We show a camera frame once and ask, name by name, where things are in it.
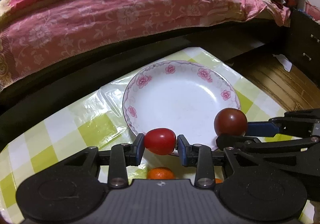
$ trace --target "white plate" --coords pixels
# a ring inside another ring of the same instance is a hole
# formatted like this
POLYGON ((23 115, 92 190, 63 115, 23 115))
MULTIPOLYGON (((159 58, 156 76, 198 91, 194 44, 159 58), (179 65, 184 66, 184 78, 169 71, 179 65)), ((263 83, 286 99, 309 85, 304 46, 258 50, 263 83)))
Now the white plate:
POLYGON ((233 87, 211 69, 187 61, 148 66, 133 77, 123 98, 124 118, 135 135, 165 127, 212 150, 217 149, 214 118, 224 108, 240 109, 233 87))

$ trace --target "green checkered tablecloth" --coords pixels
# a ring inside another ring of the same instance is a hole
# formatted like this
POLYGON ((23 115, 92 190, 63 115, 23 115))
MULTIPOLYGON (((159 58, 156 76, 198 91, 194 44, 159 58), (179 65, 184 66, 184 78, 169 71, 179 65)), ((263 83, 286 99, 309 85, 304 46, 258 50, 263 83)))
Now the green checkered tablecloth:
MULTIPOLYGON (((190 47, 171 54, 160 61, 187 60, 197 62, 219 72, 235 88, 241 110, 249 121, 263 121, 283 116, 282 109, 273 99, 226 64, 199 47, 190 47)), ((18 185, 27 177, 88 147, 108 150, 118 143, 131 143, 122 114, 122 97, 129 81, 139 72, 133 71, 101 87, 96 92, 72 103, 38 123, 11 143, 0 153, 0 212, 13 223, 23 220, 15 200, 18 185)), ((287 140, 292 137, 277 135, 268 140, 287 140)), ((158 166, 171 168, 178 178, 194 180, 194 168, 184 168, 179 158, 144 153, 140 166, 127 167, 129 180, 145 178, 147 170, 158 166)), ((106 182, 108 167, 101 167, 99 180, 106 182)), ((222 178, 216 168, 217 177, 222 178)), ((301 220, 312 223, 313 206, 308 202, 301 220)))

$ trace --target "tablecloth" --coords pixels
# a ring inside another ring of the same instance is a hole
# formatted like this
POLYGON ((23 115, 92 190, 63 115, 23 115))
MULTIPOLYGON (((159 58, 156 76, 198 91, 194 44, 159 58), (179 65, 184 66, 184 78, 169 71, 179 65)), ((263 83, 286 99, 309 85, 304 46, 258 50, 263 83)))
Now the tablecloth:
MULTIPOLYGON (((156 62, 167 60, 197 62, 220 73, 236 90, 241 110, 248 121, 264 121, 283 116, 285 112, 258 87, 199 47, 183 49, 156 62)), ((135 137, 129 132, 123 117, 122 98, 127 84, 140 70, 132 71, 61 109, 5 147, 0 153, 0 212, 8 221, 19 223, 23 220, 15 200, 15 192, 27 177, 88 146, 109 150, 115 144, 131 143, 134 140, 135 137)), ((264 138, 264 141, 291 138, 277 135, 274 138, 264 138)), ((190 178, 194 181, 195 168, 182 167, 177 157, 157 156, 147 150, 140 166, 127 167, 129 181, 133 178, 146 178, 148 169, 158 166, 171 168, 177 178, 190 178)), ((215 170, 216 177, 222 178, 220 168, 216 167, 215 170)), ((99 180, 106 182, 107 174, 108 166, 102 166, 99 180)), ((308 202, 300 220, 312 223, 313 214, 314 208, 308 202)))

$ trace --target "orange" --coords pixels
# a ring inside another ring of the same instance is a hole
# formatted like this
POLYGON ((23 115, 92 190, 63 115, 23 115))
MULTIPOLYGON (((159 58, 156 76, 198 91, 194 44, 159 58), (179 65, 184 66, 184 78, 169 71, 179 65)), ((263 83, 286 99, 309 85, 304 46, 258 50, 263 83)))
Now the orange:
POLYGON ((222 183, 223 180, 216 178, 216 183, 222 183))
POLYGON ((175 179, 174 173, 167 167, 157 167, 151 169, 147 174, 147 179, 175 179))

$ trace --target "pink bed sheet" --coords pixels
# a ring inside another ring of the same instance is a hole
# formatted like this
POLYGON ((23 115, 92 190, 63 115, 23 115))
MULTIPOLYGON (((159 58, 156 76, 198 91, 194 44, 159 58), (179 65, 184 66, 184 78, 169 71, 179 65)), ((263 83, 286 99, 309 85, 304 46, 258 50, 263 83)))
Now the pink bed sheet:
POLYGON ((0 91, 60 60, 107 44, 186 27, 245 22, 263 10, 279 26, 290 10, 265 0, 63 0, 0 32, 0 91))

